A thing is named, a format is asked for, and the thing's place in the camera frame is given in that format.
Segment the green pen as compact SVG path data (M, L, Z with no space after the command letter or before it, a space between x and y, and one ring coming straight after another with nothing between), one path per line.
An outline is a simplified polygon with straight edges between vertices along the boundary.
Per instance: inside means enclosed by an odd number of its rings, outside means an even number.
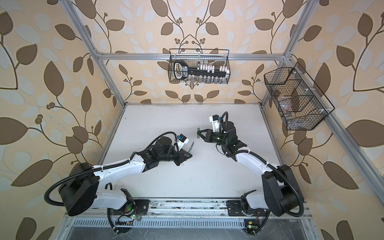
M194 143L195 143L195 141L193 141L193 142L192 142L192 144L191 144L191 146L190 146L190 148L189 148L189 151L188 151L189 153L191 153L191 152L192 152L192 149L193 149Z

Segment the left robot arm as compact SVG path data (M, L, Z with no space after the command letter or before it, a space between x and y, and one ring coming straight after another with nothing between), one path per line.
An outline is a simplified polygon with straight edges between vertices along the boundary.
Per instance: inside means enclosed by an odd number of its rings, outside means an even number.
M126 160L94 166L77 164L68 177L48 188L44 200L49 205L65 207L69 216L80 215L89 209L130 213L135 203L128 190L109 189L108 185L130 175L147 172L160 162L174 162L180 166L192 158L192 154L183 149L188 141L183 134L166 132Z

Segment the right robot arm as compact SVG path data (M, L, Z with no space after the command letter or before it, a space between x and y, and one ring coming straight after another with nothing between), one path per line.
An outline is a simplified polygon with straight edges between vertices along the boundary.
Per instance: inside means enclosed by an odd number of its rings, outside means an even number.
M284 214L301 217L304 214L304 196L292 169L287 165L275 165L252 152L239 140L236 127L229 121L228 112L210 117L211 129L199 130L198 136L206 143L221 147L219 152L233 159L258 175L262 190L252 190L241 196L243 215L252 216L258 210L265 210L277 217Z

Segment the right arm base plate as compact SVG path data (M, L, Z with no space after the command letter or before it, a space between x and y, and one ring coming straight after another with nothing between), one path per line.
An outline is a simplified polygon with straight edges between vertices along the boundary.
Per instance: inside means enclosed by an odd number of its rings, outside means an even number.
M265 217L269 212L265 209L252 209L242 200L228 200L226 206L230 217Z

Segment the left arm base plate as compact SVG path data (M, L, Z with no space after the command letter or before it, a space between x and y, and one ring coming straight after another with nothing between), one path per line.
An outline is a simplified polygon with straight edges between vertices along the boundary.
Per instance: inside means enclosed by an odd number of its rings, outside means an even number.
M145 215L149 210L149 199L134 199L128 201L122 208L119 210L111 211L111 214L114 216L118 215Z

